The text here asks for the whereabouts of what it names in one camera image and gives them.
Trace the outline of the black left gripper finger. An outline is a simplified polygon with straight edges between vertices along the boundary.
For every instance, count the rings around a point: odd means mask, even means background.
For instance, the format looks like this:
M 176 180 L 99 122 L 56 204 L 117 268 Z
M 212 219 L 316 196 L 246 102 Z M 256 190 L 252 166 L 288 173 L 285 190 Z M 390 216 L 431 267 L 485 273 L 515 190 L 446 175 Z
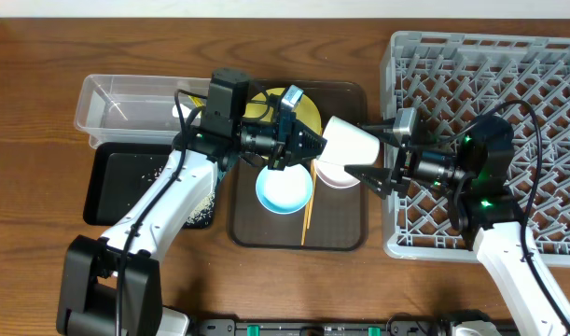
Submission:
M 323 152 L 322 146 L 317 147 L 291 147 L 286 148 L 279 159 L 279 168 L 284 169 L 289 166 L 304 163 L 315 159 Z
M 325 146 L 327 140 L 320 134 L 313 131 L 301 120 L 293 121 L 291 142 L 295 146 Z

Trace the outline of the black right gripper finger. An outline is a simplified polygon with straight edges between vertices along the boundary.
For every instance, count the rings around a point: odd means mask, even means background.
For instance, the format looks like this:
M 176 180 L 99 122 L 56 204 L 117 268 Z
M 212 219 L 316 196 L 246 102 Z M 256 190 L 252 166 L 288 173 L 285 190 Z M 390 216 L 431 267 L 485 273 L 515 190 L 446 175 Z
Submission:
M 396 137 L 393 134 L 394 124 L 395 124 L 394 119 L 385 119 L 379 123 L 359 124 L 358 127 L 361 130 L 371 135 L 374 135 L 383 143 L 395 143 Z
M 393 193 L 390 169 L 367 165 L 345 165 L 344 171 L 365 184 L 381 199 Z

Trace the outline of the pink bowl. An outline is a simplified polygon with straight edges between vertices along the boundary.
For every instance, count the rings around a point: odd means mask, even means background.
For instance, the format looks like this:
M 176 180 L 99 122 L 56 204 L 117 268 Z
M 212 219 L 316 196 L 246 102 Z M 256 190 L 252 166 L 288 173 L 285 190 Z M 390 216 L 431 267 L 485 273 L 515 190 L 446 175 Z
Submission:
M 318 177 L 330 188 L 348 189 L 356 186 L 359 180 L 344 171 L 343 166 L 324 161 L 316 161 L 315 169 Z

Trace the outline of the pale green cup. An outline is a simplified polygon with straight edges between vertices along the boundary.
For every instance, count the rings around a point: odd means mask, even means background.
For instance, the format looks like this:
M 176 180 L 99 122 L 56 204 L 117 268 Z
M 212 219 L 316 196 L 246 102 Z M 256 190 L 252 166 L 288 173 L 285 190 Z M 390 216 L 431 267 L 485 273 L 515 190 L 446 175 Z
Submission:
M 379 156 L 379 139 L 353 124 L 331 117 L 324 129 L 327 144 L 319 161 L 339 166 L 371 165 Z

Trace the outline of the light blue bowl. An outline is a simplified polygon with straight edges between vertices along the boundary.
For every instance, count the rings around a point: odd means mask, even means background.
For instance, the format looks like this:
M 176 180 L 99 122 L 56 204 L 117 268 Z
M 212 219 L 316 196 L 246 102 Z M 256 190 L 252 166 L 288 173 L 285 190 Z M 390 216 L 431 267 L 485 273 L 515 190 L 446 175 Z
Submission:
M 302 164 L 283 171 L 263 168 L 255 191 L 260 204 L 277 215 L 290 215 L 302 209 L 313 195 L 313 179 Z

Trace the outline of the yellow round plate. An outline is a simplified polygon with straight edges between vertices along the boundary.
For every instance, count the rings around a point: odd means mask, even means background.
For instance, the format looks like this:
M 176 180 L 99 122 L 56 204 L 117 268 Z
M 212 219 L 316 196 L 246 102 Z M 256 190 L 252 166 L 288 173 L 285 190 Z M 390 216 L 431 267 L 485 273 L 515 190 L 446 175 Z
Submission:
M 266 111 L 266 98 L 262 93 L 258 93 L 252 98 L 253 103 L 246 105 L 244 117 L 256 118 Z M 306 95 L 302 96 L 299 105 L 295 108 L 296 118 L 311 128 L 315 133 L 322 134 L 322 121 L 319 110 L 315 103 Z

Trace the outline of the white tissue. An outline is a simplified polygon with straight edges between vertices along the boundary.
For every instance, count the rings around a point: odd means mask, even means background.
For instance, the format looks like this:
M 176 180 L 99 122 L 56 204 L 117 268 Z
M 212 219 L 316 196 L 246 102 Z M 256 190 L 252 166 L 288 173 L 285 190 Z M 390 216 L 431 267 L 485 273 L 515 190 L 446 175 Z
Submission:
M 180 104 L 179 106 L 174 105 L 172 108 L 172 116 L 176 119 L 178 119 L 180 116 L 186 119 L 192 109 L 193 106 L 189 105 L 183 105 L 183 104 Z

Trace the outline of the rice grains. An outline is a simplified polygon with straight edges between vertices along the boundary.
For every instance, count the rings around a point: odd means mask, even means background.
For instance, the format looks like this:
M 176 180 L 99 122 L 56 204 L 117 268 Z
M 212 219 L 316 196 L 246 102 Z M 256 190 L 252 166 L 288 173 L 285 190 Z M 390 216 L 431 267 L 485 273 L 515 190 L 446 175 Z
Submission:
M 218 169 L 204 155 L 174 152 L 146 194 L 150 209 L 142 217 L 155 230 L 199 228 L 212 220 Z

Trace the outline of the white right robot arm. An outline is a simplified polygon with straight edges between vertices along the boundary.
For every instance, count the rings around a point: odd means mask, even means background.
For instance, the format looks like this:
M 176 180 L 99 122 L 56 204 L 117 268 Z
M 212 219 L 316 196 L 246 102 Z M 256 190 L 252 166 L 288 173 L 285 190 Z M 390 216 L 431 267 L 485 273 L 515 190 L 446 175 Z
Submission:
M 514 132 L 499 117 L 477 117 L 455 152 L 427 144 L 394 119 L 364 131 L 397 150 L 390 168 L 347 165 L 346 173 L 381 198 L 402 197 L 419 184 L 447 201 L 447 217 L 498 287 L 522 335 L 570 335 L 570 302 L 542 260 L 522 209 L 506 186 Z

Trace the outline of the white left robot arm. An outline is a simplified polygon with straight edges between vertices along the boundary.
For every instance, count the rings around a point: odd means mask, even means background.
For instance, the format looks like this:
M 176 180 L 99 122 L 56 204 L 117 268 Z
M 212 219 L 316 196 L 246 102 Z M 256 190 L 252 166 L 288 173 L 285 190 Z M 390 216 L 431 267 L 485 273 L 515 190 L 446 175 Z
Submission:
M 100 238 L 79 235 L 68 247 L 56 330 L 61 335 L 185 335 L 189 317 L 163 305 L 160 264 L 195 208 L 239 159 L 260 157 L 284 170 L 320 156 L 327 141 L 297 118 L 304 91 L 266 94 L 265 111 L 248 117 L 246 73 L 216 69 L 204 105 L 178 114 L 180 131 L 160 176 Z

